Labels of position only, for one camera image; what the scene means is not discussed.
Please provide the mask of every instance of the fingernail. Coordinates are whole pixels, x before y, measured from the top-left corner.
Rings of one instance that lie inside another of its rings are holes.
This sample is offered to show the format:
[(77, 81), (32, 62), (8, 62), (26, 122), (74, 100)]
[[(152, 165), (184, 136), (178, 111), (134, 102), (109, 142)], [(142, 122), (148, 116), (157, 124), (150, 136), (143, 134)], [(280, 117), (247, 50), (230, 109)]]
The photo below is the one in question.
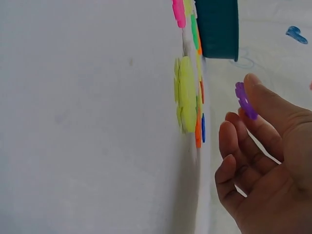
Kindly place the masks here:
[(259, 78), (255, 75), (255, 74), (252, 74), (252, 73), (249, 73), (247, 76), (246, 76), (246, 80), (252, 85), (258, 85), (258, 84), (262, 84), (262, 82), (259, 80)]

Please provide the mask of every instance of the finger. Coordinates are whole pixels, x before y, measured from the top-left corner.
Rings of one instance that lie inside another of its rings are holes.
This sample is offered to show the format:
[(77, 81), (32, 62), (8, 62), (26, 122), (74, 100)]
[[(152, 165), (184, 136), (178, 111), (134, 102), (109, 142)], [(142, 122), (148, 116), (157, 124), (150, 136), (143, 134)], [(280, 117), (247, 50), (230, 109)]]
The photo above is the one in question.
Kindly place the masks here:
[(220, 126), (219, 148), (222, 158), (225, 158), (227, 155), (233, 155), (235, 157), (236, 173), (234, 182), (248, 195), (261, 178), (261, 174), (248, 164), (246, 157), (238, 146), (236, 129), (228, 121), (223, 122)]
[(273, 125), (283, 138), (284, 134), (300, 124), (311, 113), (282, 99), (267, 89), (254, 74), (248, 74), (244, 80), (245, 91), (253, 108), (267, 122)]
[(262, 175), (265, 175), (277, 164), (267, 157), (257, 146), (254, 140), (247, 132), (246, 126), (240, 117), (235, 113), (228, 113), (225, 118), (230, 121), (236, 128), (238, 144), (241, 151), (247, 158), (248, 163), (259, 171)]
[(233, 218), (235, 218), (238, 207), (245, 199), (234, 185), (235, 171), (235, 158), (233, 155), (228, 155), (214, 175), (219, 200)]
[(249, 119), (242, 108), (238, 110), (239, 117), (247, 129), (263, 145), (265, 150), (279, 162), (284, 161), (283, 141), (277, 130), (269, 125), (262, 117), (256, 121)]

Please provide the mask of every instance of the pink plastic piece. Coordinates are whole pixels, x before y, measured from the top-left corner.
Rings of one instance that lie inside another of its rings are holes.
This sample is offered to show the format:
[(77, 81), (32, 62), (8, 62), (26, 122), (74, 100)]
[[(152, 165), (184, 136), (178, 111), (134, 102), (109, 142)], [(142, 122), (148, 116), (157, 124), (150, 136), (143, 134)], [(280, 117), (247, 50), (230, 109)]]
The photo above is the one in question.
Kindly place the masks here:
[(172, 0), (172, 8), (174, 10), (175, 19), (179, 28), (185, 28), (186, 18), (183, 0)]

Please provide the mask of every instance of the colorful plastic pieces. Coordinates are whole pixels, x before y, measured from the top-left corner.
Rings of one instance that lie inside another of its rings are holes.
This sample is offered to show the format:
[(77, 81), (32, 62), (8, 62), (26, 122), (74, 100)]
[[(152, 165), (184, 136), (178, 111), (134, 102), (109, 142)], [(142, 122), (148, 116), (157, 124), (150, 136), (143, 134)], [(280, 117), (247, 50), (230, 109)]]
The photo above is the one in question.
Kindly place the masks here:
[(245, 111), (248, 118), (252, 120), (256, 120), (258, 117), (258, 114), (256, 113), (256, 111), (253, 109), (253, 107), (250, 105), (248, 101), (247, 95), (245, 93), (244, 83), (238, 82), (236, 83), (235, 86), (236, 86), (235, 93), (239, 99), (238, 101), (239, 105)]

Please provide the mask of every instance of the yellow flower-shaped piece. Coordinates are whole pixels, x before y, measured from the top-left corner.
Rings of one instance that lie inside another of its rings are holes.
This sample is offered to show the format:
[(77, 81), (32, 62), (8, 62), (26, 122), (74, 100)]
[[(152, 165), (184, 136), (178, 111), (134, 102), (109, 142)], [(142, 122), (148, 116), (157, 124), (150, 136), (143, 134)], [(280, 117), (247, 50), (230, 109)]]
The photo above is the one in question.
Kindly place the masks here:
[(192, 14), (193, 12), (193, 0), (183, 0), (184, 2), (184, 9), (185, 9), (185, 16), (188, 17)]
[(174, 84), (178, 123), (184, 133), (193, 133), (196, 126), (196, 88), (190, 57), (175, 60)]

